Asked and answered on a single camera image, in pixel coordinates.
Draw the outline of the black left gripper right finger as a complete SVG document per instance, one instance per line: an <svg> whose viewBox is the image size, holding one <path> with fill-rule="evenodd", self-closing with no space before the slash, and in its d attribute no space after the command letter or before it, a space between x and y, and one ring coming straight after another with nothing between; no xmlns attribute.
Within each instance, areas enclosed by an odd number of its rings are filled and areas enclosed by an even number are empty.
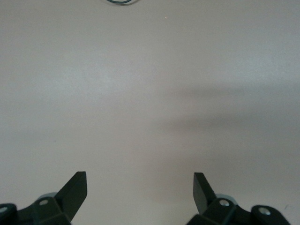
<svg viewBox="0 0 300 225"><path fill-rule="evenodd" d="M194 173L193 197L198 214L189 225L251 225L250 212L243 210L233 201L217 197L201 172Z"/></svg>

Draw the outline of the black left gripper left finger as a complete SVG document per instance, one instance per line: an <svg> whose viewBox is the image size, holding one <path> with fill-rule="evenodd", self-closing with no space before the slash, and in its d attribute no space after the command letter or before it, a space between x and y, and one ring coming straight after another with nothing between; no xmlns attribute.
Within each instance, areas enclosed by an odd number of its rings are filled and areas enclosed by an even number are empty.
<svg viewBox="0 0 300 225"><path fill-rule="evenodd" d="M86 197L86 172L76 172L60 191L40 197L18 211L17 224L70 225Z"/></svg>

